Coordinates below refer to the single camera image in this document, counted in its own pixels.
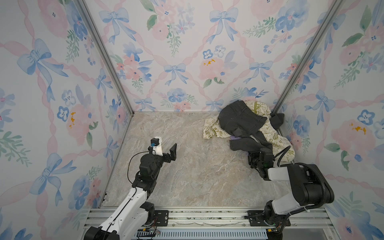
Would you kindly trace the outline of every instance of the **clothing pile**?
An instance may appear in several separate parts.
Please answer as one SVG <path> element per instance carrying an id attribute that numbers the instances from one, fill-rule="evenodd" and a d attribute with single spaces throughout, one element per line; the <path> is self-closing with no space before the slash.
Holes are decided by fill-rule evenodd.
<path id="1" fill-rule="evenodd" d="M 277 155 L 291 146 L 281 159 L 290 162 L 295 157 L 295 151 L 288 139 L 276 131 L 283 122 L 284 114 L 271 114 L 265 103 L 236 101 L 223 108 L 218 116 L 205 120 L 203 137 L 209 139 L 235 136 L 234 140 L 230 140 L 233 151 L 257 152 L 266 147 Z"/>

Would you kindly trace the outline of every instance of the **white cloth with green print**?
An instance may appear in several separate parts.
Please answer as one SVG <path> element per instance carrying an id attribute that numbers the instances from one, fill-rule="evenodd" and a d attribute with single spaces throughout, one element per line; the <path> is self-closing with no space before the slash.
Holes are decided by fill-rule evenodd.
<path id="1" fill-rule="evenodd" d="M 295 151 L 286 137 L 280 136 L 277 131 L 272 127 L 270 118 L 271 110 L 265 103 L 256 102 L 256 101 L 244 101 L 245 104 L 251 109 L 255 114 L 259 116 L 267 117 L 265 124 L 259 129 L 264 134 L 267 142 L 272 143 L 273 149 L 272 152 L 274 155 L 278 154 L 284 148 L 291 146 L 289 151 L 281 159 L 283 162 L 290 162 L 295 157 Z M 213 137 L 230 137 L 230 135 L 224 131 L 219 124 L 218 115 L 213 118 L 206 118 L 203 128 L 203 137 L 205 139 L 210 139 Z"/>

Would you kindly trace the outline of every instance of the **floral wallpaper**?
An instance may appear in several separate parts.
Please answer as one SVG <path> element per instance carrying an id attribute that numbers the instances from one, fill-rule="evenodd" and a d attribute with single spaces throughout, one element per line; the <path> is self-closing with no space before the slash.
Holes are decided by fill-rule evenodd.
<path id="1" fill-rule="evenodd" d="M 335 192 L 342 240 L 384 239 L 383 24 L 383 0 L 346 0 L 281 110 L 295 160 Z"/>
<path id="2" fill-rule="evenodd" d="M 273 107 L 332 0 L 86 3 L 135 111 L 219 111 Z"/>
<path id="3" fill-rule="evenodd" d="M 2 1 L 0 20 L 0 239 L 76 239 L 129 114 L 72 1 Z"/>

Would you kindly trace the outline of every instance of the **gray marbled surface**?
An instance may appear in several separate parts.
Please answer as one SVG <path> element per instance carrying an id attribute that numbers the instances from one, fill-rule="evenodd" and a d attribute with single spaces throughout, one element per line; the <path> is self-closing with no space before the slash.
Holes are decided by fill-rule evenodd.
<path id="1" fill-rule="evenodd" d="M 147 151 L 151 139 L 162 137 L 163 152 L 177 143 L 177 159 L 164 163 L 148 201 L 158 207 L 262 207 L 290 191 L 287 182 L 264 181 L 251 169 L 245 152 L 232 151 L 229 138 L 203 139 L 204 119 L 216 113 L 136 112 L 107 187 L 102 206 L 118 206 L 131 184 L 131 157 Z M 130 165 L 134 180 L 140 158 Z"/>

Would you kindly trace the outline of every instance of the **robotic arm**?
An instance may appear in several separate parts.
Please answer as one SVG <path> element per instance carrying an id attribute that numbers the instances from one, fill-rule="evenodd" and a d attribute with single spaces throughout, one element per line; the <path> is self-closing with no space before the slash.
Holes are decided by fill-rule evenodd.
<path id="1" fill-rule="evenodd" d="M 130 240 L 143 225 L 154 224 L 155 208 L 146 200 L 156 186 L 163 163 L 176 160 L 177 144 L 171 147 L 168 154 L 162 152 L 161 142 L 161 137 L 151 139 L 149 153 L 141 157 L 140 170 L 127 197 L 98 228 L 90 227 L 84 240 Z"/>
<path id="2" fill-rule="evenodd" d="M 284 155 L 288 149 L 284 149 L 281 153 Z M 273 162 L 277 156 L 273 156 L 271 149 L 262 148 L 260 152 L 249 153 L 248 163 L 264 180 L 289 181 L 292 192 L 280 199 L 268 201 L 262 213 L 254 215 L 249 211 L 245 218 L 277 226 L 268 231 L 281 233 L 290 215 L 332 203 L 334 194 L 315 164 L 295 163 L 280 166 L 281 156 L 277 163 L 278 167 L 275 168 Z"/>

